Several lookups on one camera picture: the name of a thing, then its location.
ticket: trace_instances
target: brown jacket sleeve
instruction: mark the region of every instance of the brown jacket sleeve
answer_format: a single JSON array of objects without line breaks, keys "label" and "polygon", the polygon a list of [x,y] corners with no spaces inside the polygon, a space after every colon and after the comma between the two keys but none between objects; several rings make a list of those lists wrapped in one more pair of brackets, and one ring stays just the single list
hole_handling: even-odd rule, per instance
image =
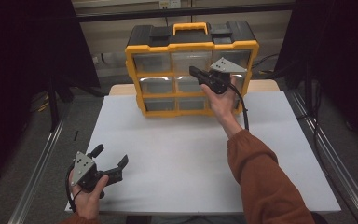
[{"label": "brown jacket sleeve", "polygon": [[77,213],[74,213],[68,219],[60,222],[60,224],[101,224],[101,222],[99,220],[87,220],[80,217]]},{"label": "brown jacket sleeve", "polygon": [[314,223],[299,191],[269,147],[242,130],[228,140],[227,148],[228,164],[241,185],[248,223]]}]

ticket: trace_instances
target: gray floor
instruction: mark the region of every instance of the gray floor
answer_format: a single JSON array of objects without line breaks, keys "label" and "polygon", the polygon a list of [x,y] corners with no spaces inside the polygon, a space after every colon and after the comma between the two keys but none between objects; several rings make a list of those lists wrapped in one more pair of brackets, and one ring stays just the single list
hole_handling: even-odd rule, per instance
[{"label": "gray floor", "polygon": [[[119,80],[113,80],[110,77],[103,78],[101,91],[108,92],[113,84],[127,82],[128,80],[125,77]],[[285,89],[282,80],[278,80],[278,82],[281,88]],[[69,114],[63,124],[60,138],[51,152],[46,172],[41,176],[40,184],[36,189],[24,223],[57,223],[70,216],[63,211],[66,205],[64,173],[75,152],[78,150],[84,152],[86,150],[103,102],[101,98],[89,96],[81,90],[74,90],[74,93],[76,98],[70,104]],[[63,103],[59,103],[59,105],[61,108],[64,106]],[[294,111],[298,116],[300,115],[295,108]],[[358,183],[358,133],[347,128],[345,118],[327,97],[323,98],[319,121],[339,157],[344,161],[349,172]],[[312,134],[305,120],[300,120],[299,123],[313,146]],[[48,108],[42,112],[33,112],[17,148],[10,156],[9,162],[2,168],[2,177],[0,178],[0,223],[8,223],[16,204],[23,194],[48,140],[49,128]],[[358,219],[358,212],[351,202],[350,195],[340,184],[337,174],[335,174],[329,162],[325,158],[324,161],[328,173],[332,176],[342,194],[341,198],[337,190],[333,188],[342,211],[327,214],[324,217],[329,223],[356,223],[344,203],[345,200]],[[102,216],[102,221],[103,223],[125,223],[125,218]]]}]

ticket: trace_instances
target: white table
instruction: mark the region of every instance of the white table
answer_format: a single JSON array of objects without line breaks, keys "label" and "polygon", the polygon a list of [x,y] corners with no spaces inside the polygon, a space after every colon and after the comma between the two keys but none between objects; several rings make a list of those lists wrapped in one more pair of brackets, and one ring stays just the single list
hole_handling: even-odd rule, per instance
[{"label": "white table", "polygon": [[[337,200],[282,91],[249,92],[250,131],[315,212],[339,211]],[[103,144],[99,170],[128,154],[122,182],[105,188],[102,213],[216,215],[242,213],[240,187],[227,164],[227,137],[213,117],[146,118],[135,96],[107,96],[88,151]]]}]

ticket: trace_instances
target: hand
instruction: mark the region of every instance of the hand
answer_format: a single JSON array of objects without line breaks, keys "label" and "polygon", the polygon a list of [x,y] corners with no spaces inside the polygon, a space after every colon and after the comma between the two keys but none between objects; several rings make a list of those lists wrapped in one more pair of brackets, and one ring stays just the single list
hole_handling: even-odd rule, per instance
[{"label": "hand", "polygon": [[[235,77],[231,76],[231,83],[235,86]],[[235,104],[235,92],[231,88],[222,94],[214,93],[207,85],[202,84],[201,89],[211,103],[211,109],[216,115],[217,121],[223,126],[228,138],[242,130],[233,113]]]},{"label": "hand", "polygon": [[[69,175],[69,180],[72,180],[72,174]],[[103,191],[103,188],[106,186],[109,180],[109,176],[104,175],[95,186],[95,189],[91,193],[83,191],[82,188],[78,185],[72,187],[72,194],[76,195],[75,205],[77,213],[80,217],[83,217],[87,220],[93,220],[98,218],[100,211],[100,193]]]}]

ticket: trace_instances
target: black cable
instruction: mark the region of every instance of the black cable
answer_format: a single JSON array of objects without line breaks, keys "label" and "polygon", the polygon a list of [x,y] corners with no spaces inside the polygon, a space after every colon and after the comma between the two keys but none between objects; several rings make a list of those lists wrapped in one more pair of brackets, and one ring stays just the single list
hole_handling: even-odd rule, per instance
[{"label": "black cable", "polygon": [[167,27],[168,27],[168,18],[167,18],[167,17],[165,17],[165,24],[166,24]]},{"label": "black cable", "polygon": [[238,91],[238,89],[232,84],[229,83],[228,84],[229,88],[232,89],[240,98],[241,104],[242,104],[242,114],[243,114],[243,123],[245,125],[245,129],[249,131],[249,120],[248,120],[248,113],[247,113],[247,109],[245,107],[245,102],[243,101],[243,97],[240,94],[240,92]]},{"label": "black cable", "polygon": [[311,113],[314,117],[314,126],[313,126],[313,145],[315,145],[315,153],[317,156],[317,160],[319,161],[319,163],[322,165],[322,168],[324,170],[324,174],[326,176],[330,175],[326,169],[325,169],[325,165],[324,165],[324,161],[322,160],[322,156],[319,152],[319,148],[318,148],[318,140],[317,140],[317,136],[318,136],[318,130],[319,130],[319,108],[321,105],[321,98],[322,98],[322,92],[320,90],[320,88],[317,86],[316,87],[316,91],[315,91],[315,105],[312,108],[312,111],[310,111],[309,113]]},{"label": "black cable", "polygon": [[278,56],[278,55],[279,55],[279,53],[276,53],[276,54],[271,54],[271,55],[269,55],[269,56],[267,56],[267,57],[264,57],[264,58],[262,58],[260,61],[258,61],[257,63],[254,63],[254,64],[252,65],[252,68],[256,68],[258,65],[260,65],[260,64],[263,63],[263,62],[265,62],[267,59],[272,58],[272,57],[275,57],[275,56]]},{"label": "black cable", "polygon": [[292,69],[294,66],[298,65],[299,62],[300,62],[300,60],[290,62],[284,68],[282,68],[278,71],[274,71],[272,74],[270,74],[268,77],[266,77],[266,79],[275,79],[275,78],[280,78],[280,77],[286,76],[286,74],[287,74],[286,72],[289,71],[290,69]]},{"label": "black cable", "polygon": [[101,61],[103,61],[103,63],[107,63],[107,62],[104,60],[104,56],[103,56],[102,53],[101,53]]},{"label": "black cable", "polygon": [[[190,1],[190,7],[193,7],[193,0]],[[190,16],[190,22],[193,23],[193,15]]]},{"label": "black cable", "polygon": [[81,191],[83,191],[83,189],[81,189],[77,194],[75,194],[74,199],[73,199],[74,201],[75,201],[77,195],[79,195],[81,193]]}]

